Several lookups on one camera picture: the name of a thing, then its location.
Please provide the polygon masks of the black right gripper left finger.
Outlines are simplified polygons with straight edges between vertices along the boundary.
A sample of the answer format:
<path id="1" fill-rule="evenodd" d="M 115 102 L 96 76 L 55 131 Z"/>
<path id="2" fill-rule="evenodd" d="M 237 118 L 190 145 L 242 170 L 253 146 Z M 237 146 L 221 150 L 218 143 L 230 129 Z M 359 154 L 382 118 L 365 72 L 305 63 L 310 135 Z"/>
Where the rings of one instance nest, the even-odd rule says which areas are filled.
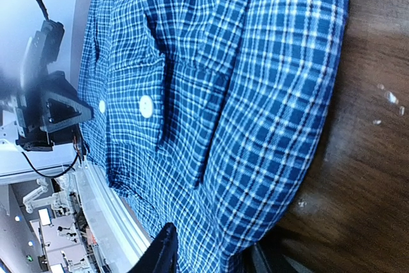
<path id="1" fill-rule="evenodd" d="M 128 273 L 170 273 L 177 271 L 178 235 L 173 223 L 164 225 L 150 246 Z"/>

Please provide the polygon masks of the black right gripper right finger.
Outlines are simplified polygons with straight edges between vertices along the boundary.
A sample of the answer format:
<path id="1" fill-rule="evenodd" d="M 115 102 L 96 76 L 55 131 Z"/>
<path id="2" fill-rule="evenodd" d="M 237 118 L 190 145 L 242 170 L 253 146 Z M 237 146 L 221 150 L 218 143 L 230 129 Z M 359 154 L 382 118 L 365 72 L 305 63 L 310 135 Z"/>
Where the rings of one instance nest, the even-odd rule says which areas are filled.
<path id="1" fill-rule="evenodd" d="M 313 272 L 278 250 L 256 244 L 249 249 L 249 272 Z"/>

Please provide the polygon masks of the blue plaid long sleeve shirt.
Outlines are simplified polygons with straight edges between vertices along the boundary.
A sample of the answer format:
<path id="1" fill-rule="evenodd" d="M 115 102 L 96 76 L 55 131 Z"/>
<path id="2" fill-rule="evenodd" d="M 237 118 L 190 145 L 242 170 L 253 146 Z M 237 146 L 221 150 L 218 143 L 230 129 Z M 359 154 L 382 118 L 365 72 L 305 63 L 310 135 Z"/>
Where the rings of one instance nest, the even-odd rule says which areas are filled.
<path id="1" fill-rule="evenodd" d="M 243 272 L 293 201 L 334 89 L 349 0 L 91 0 L 87 159 L 178 272 Z"/>

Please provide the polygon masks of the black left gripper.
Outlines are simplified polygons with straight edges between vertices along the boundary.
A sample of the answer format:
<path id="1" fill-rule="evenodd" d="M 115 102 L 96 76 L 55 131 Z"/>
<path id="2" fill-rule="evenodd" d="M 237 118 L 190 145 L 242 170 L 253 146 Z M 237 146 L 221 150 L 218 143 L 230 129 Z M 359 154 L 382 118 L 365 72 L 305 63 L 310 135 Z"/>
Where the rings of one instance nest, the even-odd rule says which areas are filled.
<path id="1" fill-rule="evenodd" d="M 63 71 L 41 71 L 27 84 L 1 73 L 1 111 L 15 115 L 15 137 L 4 131 L 1 140 L 19 152 L 51 152 L 47 132 L 57 132 L 93 118 L 93 108 L 81 101 Z"/>

